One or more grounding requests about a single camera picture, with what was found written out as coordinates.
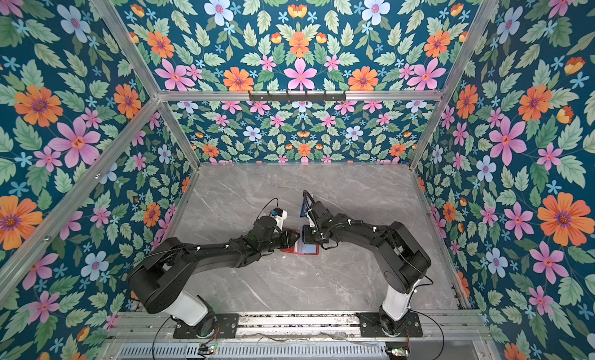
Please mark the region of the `red card holder wallet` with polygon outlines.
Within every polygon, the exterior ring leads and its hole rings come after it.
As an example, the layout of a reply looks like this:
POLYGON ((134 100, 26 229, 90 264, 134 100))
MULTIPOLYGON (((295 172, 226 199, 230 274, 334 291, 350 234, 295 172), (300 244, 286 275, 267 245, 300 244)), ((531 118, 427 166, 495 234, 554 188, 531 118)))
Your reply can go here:
POLYGON ((283 253, 293 254, 293 255, 298 255, 298 256, 317 256, 319 254, 319 246, 304 244, 302 242, 302 229, 299 232, 301 233, 301 238, 297 241, 294 248, 280 250, 280 251, 283 253))

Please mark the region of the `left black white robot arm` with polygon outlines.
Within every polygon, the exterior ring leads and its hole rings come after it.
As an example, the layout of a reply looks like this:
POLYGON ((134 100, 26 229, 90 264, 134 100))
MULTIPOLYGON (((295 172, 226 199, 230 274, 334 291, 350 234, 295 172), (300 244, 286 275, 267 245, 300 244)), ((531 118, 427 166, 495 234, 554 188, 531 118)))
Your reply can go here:
POLYGON ((215 331, 214 310, 185 290, 189 279, 215 269, 239 269, 276 250, 292 248, 300 232, 283 227, 281 216, 263 216, 238 238, 193 245, 177 238, 163 241, 130 273, 128 284, 147 313, 165 313, 200 338, 215 331))

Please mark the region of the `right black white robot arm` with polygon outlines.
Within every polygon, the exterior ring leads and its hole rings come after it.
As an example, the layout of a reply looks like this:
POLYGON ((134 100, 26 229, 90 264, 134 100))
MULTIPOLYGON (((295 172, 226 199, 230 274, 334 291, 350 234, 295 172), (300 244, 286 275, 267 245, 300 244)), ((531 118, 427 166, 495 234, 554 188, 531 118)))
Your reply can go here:
POLYGON ((374 225, 345 214, 334 215, 320 201, 305 200, 301 216, 309 222, 302 229, 305 244, 319 245, 327 250, 347 243, 373 254, 387 281, 387 293, 379 309, 377 325, 390 337, 401 333, 411 310, 412 298, 432 265, 428 253, 412 233, 399 221, 374 225))

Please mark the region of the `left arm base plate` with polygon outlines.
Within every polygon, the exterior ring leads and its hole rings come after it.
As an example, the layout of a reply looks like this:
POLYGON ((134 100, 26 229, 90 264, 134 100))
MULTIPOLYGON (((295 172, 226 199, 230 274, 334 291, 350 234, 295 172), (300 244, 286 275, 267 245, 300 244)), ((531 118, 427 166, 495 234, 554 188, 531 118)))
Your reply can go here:
POLYGON ((235 338, 240 315, 237 313, 208 313, 198 324, 189 326, 178 320, 175 339, 230 339, 235 338))

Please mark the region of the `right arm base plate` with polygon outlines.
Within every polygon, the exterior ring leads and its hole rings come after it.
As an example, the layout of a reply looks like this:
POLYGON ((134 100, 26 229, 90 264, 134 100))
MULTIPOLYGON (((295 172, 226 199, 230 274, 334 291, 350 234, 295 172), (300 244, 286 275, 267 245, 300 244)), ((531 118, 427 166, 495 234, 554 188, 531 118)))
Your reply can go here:
POLYGON ((419 316, 408 312, 399 321, 393 321, 386 314, 356 313, 359 319, 360 335, 363 338, 421 338, 423 330, 419 316))

